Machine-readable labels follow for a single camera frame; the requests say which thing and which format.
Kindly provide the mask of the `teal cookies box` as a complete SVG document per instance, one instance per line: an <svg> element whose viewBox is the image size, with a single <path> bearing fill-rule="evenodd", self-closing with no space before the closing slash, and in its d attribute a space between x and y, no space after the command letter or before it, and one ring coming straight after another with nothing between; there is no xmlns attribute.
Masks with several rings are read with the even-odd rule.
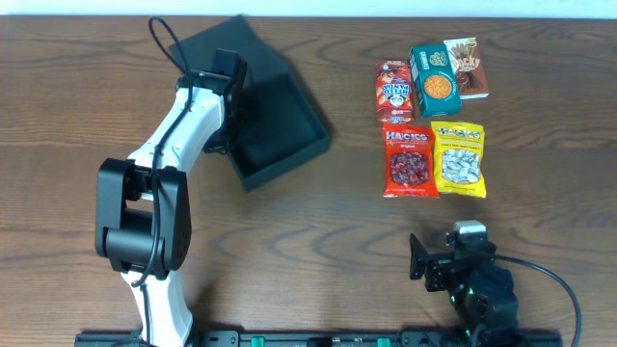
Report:
<svg viewBox="0 0 617 347"><path fill-rule="evenodd" d="M408 61L420 116L432 118L459 113L462 100L446 46L443 43L414 46Z"/></svg>

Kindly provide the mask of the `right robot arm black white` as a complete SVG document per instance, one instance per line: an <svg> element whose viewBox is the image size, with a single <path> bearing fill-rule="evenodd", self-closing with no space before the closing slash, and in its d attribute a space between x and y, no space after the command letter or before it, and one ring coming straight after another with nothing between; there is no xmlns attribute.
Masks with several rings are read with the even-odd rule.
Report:
<svg viewBox="0 0 617 347"><path fill-rule="evenodd" d="M450 231L450 253L430 254L410 236L410 279L429 292L447 293L462 326L447 346L506 346L518 335L518 299L508 270L495 266L496 245L485 231Z"/></svg>

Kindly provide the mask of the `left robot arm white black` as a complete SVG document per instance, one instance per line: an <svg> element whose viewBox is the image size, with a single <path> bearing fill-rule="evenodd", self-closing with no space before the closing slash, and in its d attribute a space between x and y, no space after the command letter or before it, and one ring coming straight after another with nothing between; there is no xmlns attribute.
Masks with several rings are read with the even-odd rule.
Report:
<svg viewBox="0 0 617 347"><path fill-rule="evenodd" d="M124 346L183 346L189 339L193 316L179 271L192 237L188 175L203 151L227 148L246 70L246 61L225 49L209 70L187 68L150 138L99 168L95 250L131 287L143 322Z"/></svg>

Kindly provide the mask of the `black gift box with lid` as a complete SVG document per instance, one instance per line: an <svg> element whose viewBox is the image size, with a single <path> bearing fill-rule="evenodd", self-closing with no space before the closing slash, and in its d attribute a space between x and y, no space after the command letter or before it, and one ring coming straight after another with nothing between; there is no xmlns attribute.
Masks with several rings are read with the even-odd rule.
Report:
<svg viewBox="0 0 617 347"><path fill-rule="evenodd" d="M321 110L291 65L238 15L171 45L175 59L210 70L215 51L237 52L248 65L238 110L239 131L228 155L244 188L256 189L330 148Z"/></svg>

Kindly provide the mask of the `brown Pocky box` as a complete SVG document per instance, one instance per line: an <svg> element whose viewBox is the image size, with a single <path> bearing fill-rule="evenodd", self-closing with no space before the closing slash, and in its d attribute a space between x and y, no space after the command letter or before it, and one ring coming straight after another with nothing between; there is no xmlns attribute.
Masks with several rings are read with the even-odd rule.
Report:
<svg viewBox="0 0 617 347"><path fill-rule="evenodd" d="M475 37L445 40L452 71L462 100L484 98L490 88Z"/></svg>

